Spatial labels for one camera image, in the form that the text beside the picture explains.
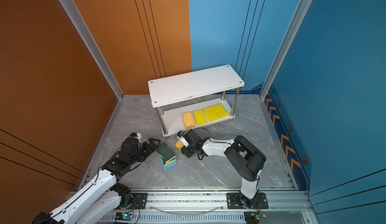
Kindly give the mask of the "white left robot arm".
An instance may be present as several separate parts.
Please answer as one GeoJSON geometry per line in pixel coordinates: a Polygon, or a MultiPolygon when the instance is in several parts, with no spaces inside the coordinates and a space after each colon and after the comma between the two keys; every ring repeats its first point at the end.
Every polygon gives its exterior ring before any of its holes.
{"type": "Polygon", "coordinates": [[[131,189],[120,179],[139,167],[159,147],[159,139],[141,142],[139,133],[128,136],[121,147],[82,189],[50,213],[41,212],[34,224],[95,223],[115,208],[134,208],[131,189]]]}

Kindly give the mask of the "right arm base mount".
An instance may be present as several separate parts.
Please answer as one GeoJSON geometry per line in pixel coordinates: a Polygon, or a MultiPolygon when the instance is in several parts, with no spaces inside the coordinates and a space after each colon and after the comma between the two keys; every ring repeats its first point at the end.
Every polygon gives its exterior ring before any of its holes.
{"type": "Polygon", "coordinates": [[[242,193],[227,193],[228,209],[260,209],[267,210],[269,208],[265,193],[258,192],[252,199],[248,199],[242,193]]]}

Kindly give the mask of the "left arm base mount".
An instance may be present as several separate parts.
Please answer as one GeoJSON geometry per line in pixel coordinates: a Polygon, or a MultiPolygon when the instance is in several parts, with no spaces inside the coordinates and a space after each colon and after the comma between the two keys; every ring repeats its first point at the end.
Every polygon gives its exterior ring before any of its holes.
{"type": "Polygon", "coordinates": [[[121,197],[119,209],[122,210],[144,210],[146,208],[148,193],[130,193],[121,197]]]}

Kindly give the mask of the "green scrub sponge top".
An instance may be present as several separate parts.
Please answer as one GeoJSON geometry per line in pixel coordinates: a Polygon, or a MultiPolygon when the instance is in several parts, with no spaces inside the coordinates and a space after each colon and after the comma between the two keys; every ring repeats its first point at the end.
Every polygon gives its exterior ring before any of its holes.
{"type": "Polygon", "coordinates": [[[176,158],[174,151],[168,147],[166,143],[161,143],[156,149],[158,156],[161,158],[164,165],[168,165],[176,158]]]}

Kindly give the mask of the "orange cellulose sponge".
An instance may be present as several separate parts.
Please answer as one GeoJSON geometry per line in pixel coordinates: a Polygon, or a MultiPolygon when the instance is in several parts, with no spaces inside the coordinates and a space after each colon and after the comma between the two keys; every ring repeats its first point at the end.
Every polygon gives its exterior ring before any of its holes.
{"type": "Polygon", "coordinates": [[[184,127],[186,129],[191,129],[195,127],[195,118],[191,112],[185,112],[182,114],[184,127]]]}
{"type": "Polygon", "coordinates": [[[181,141],[181,140],[178,140],[177,142],[176,142],[176,144],[175,144],[175,147],[177,148],[177,149],[179,149],[180,151],[182,150],[182,148],[184,147],[185,145],[184,145],[184,143],[181,141]]]}

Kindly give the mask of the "yellow sponge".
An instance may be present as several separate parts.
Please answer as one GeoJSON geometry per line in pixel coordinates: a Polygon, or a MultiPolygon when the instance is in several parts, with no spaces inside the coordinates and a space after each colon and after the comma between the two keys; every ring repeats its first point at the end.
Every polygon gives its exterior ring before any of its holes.
{"type": "Polygon", "coordinates": [[[225,107],[221,103],[214,105],[213,109],[220,119],[223,119],[223,118],[226,118],[227,116],[229,116],[228,111],[225,109],[225,107]]]}
{"type": "Polygon", "coordinates": [[[208,122],[203,109],[194,110],[193,114],[198,126],[205,125],[208,122]]]}
{"type": "Polygon", "coordinates": [[[219,119],[219,116],[213,106],[203,108],[203,111],[209,122],[213,122],[219,119]]]}

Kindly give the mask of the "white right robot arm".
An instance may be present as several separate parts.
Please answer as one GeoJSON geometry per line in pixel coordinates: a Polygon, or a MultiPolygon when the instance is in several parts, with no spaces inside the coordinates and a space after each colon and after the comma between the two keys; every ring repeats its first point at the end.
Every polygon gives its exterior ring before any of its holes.
{"type": "Polygon", "coordinates": [[[250,141],[241,135],[230,140],[202,139],[194,130],[180,131],[177,137],[176,147],[188,158],[194,154],[199,160],[210,156],[227,158],[242,178],[238,197],[241,204],[247,209],[259,207],[261,193],[258,184],[266,156],[250,141]]]}

